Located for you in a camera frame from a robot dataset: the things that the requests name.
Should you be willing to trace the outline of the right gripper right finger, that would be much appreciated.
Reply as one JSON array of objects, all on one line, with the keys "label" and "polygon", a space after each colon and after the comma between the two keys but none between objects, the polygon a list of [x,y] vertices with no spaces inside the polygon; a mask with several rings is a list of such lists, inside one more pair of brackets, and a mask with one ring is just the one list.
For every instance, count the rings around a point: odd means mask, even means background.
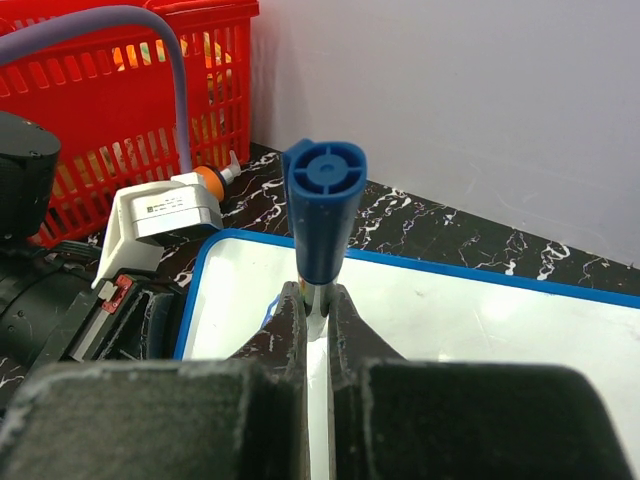
[{"label": "right gripper right finger", "polygon": [[338,286],[328,317],[333,479],[628,479],[595,388],[554,365],[410,361]]}]

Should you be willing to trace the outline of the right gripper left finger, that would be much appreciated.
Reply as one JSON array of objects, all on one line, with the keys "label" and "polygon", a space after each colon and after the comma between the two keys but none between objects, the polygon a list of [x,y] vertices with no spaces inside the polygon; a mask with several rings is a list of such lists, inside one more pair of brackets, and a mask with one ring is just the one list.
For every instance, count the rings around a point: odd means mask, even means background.
[{"label": "right gripper left finger", "polygon": [[306,479],[306,320],[283,285],[271,321],[222,361],[58,363],[16,392],[5,479]]}]

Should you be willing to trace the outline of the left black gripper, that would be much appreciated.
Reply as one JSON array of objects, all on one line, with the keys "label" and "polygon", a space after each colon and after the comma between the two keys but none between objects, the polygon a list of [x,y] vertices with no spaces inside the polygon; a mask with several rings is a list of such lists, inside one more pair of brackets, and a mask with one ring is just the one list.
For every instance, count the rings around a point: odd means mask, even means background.
[{"label": "left black gripper", "polygon": [[69,308],[63,361],[168,359],[183,313],[183,288],[155,274],[123,271]]}]

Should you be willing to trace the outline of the white marker with blue cap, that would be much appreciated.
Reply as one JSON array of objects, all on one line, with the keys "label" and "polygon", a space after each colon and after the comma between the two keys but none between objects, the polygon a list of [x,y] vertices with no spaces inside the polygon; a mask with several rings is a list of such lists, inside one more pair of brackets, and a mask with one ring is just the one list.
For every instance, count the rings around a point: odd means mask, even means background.
[{"label": "white marker with blue cap", "polygon": [[332,479],[329,312],[366,185],[366,156],[352,143],[305,138],[283,153],[283,176],[306,315],[310,477]]}]

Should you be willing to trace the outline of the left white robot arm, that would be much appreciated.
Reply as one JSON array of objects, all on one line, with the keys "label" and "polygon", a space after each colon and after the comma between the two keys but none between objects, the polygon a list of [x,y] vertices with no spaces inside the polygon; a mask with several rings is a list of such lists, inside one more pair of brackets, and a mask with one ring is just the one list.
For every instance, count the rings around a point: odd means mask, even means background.
[{"label": "left white robot arm", "polygon": [[1,115],[1,353],[25,368],[58,361],[169,359],[184,291],[120,268],[93,286],[83,259],[97,248],[31,243],[48,211],[57,137]]}]

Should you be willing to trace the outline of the blue-framed whiteboard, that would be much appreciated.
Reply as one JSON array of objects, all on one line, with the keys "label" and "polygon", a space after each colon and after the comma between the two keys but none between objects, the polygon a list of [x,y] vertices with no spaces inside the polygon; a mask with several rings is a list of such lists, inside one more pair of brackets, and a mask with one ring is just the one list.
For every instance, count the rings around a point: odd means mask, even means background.
[{"label": "blue-framed whiteboard", "polygon": [[[296,277],[290,238],[237,229],[213,235],[196,259],[175,357],[230,357]],[[637,297],[361,250],[347,253],[339,280],[360,316],[408,359],[581,372],[638,467]]]}]

